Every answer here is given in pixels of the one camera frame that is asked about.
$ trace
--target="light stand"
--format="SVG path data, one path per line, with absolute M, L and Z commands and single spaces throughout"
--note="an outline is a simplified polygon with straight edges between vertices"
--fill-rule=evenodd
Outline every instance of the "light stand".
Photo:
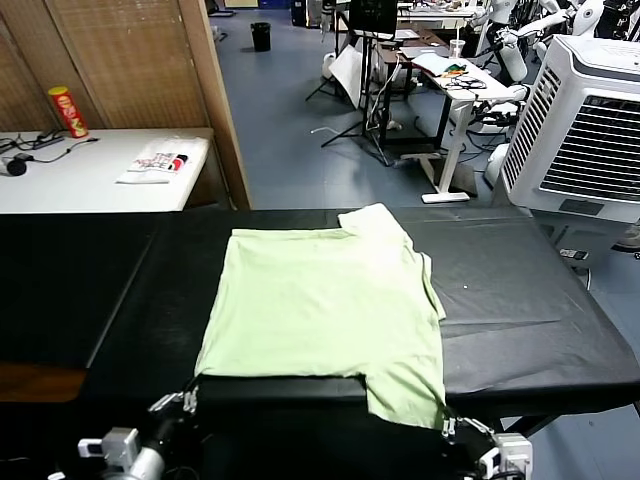
M 364 35 L 357 35 L 357 36 L 362 38 L 362 51 L 363 51 L 362 52 L 362 69 L 360 72 L 360 98 L 362 99 L 362 97 L 364 96 L 362 120 L 359 120 L 357 123 L 351 125 L 346 130 L 343 130 L 339 134 L 330 138 L 329 140 L 324 142 L 322 145 L 320 145 L 320 148 L 324 148 L 327 145 L 330 145 L 331 143 L 333 143 L 339 138 L 364 137 L 370 140 L 376 146 L 378 153 L 380 154 L 380 157 L 378 157 L 378 160 L 385 167 L 390 167 L 393 165 L 393 163 L 387 160 L 387 157 L 382 151 L 382 148 L 380 148 L 380 144 L 378 143 L 377 138 L 372 133 L 367 131 L 367 118 L 369 115 L 369 89 L 371 86 L 371 56 L 373 52 L 373 40 L 376 37 L 373 35 L 368 35 L 367 33 L 364 33 Z M 352 133 L 352 131 L 358 127 L 362 127 L 361 131 L 359 133 Z

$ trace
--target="woven screen panel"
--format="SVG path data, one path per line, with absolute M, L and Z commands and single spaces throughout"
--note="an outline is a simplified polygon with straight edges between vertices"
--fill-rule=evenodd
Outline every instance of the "woven screen panel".
M 57 126 L 35 80 L 22 68 L 15 43 L 0 19 L 0 131 L 48 130 Z
M 47 0 L 108 128 L 208 126 L 177 0 Z

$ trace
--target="white table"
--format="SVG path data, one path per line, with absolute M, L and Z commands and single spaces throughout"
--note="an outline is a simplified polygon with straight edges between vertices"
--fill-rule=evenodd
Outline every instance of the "white table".
M 38 132 L 21 133 L 23 139 L 32 140 Z M 17 134 L 2 133 L 0 136 L 15 138 Z M 182 210 L 205 163 L 207 168 L 217 168 L 210 128 L 92 130 L 91 137 L 100 141 L 78 146 L 54 163 L 27 162 L 27 172 L 20 177 L 0 175 L 0 213 Z M 206 148 L 200 146 L 181 152 L 189 159 L 170 183 L 116 183 L 148 142 L 173 137 L 201 137 L 209 142 Z M 48 160 L 64 153 L 76 142 L 65 138 L 55 145 L 25 153 Z M 13 157 L 16 153 L 18 150 L 14 149 L 2 157 Z
M 455 61 L 458 65 L 466 65 L 466 75 L 473 77 L 485 83 L 487 88 L 473 89 L 473 90 L 447 90 L 447 85 L 451 82 L 451 78 L 431 77 L 431 80 L 447 95 L 452 102 L 455 102 L 452 108 L 459 111 L 458 122 L 454 130 L 453 139 L 449 146 L 449 152 L 447 159 L 444 163 L 442 175 L 440 176 L 440 183 L 436 184 L 434 178 L 434 171 L 428 164 L 428 155 L 406 155 L 408 157 L 418 158 L 424 169 L 425 173 L 429 177 L 429 180 L 434 185 L 437 193 L 425 193 L 422 195 L 422 201 L 424 203 L 443 203 L 443 202 L 458 202 L 469 200 L 469 196 L 464 192 L 451 193 L 449 187 L 451 186 L 451 179 L 453 178 L 453 172 L 458 164 L 458 157 L 460 150 L 464 143 L 464 139 L 471 120 L 471 110 L 473 109 L 473 103 L 475 101 L 483 100 L 513 100 L 514 95 L 507 87 L 498 82 L 495 78 L 482 71 L 468 60 L 463 58 Z
M 453 12 L 446 10 L 406 10 L 398 9 L 398 20 L 408 20 L 410 22 L 437 22 L 439 20 L 468 20 L 475 14 L 475 7 L 460 8 Z

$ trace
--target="pringles can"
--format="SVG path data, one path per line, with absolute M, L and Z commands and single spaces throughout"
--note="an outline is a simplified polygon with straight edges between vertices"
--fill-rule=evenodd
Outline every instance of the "pringles can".
M 76 107 L 71 92 L 67 87 L 53 87 L 49 89 L 49 95 L 53 99 L 58 112 L 62 115 L 64 123 L 71 132 L 73 138 L 82 138 L 89 135 L 87 123 Z

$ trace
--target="white paper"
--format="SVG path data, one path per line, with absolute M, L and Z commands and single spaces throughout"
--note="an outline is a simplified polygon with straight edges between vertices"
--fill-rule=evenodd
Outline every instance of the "white paper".
M 446 72 L 451 65 L 455 65 L 456 60 L 455 58 L 444 58 L 436 53 L 429 52 L 414 58 L 412 63 L 437 77 Z
M 396 30 L 396 36 L 395 36 L 396 40 L 409 40 L 412 38 L 420 38 L 420 35 L 418 35 L 416 32 L 414 32 L 409 28 Z
M 194 149 L 201 150 L 204 138 L 166 138 L 153 140 L 116 180 L 128 184 L 166 184 L 190 167 Z
M 360 104 L 360 74 L 362 73 L 362 53 L 351 45 L 338 55 L 338 58 L 329 65 L 329 71 L 340 85 L 344 87 L 351 99 L 354 108 Z

